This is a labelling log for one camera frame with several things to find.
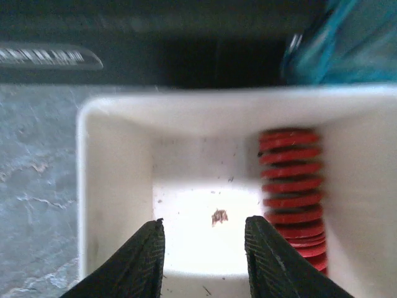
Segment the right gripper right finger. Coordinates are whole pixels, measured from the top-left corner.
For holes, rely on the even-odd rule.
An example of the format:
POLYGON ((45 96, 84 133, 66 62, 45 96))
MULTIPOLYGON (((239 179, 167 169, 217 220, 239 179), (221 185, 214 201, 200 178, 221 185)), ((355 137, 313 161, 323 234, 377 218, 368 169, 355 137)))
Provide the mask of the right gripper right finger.
POLYGON ((252 297, 351 297, 299 255, 265 218, 248 217, 244 239, 252 297))

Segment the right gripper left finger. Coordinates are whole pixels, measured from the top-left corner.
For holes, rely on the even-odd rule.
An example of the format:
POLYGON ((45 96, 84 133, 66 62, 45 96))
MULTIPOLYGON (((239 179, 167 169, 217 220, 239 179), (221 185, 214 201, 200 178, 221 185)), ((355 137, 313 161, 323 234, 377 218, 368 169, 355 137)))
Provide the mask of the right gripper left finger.
POLYGON ((103 265, 64 298, 161 296, 165 255, 163 220, 145 223, 103 265))

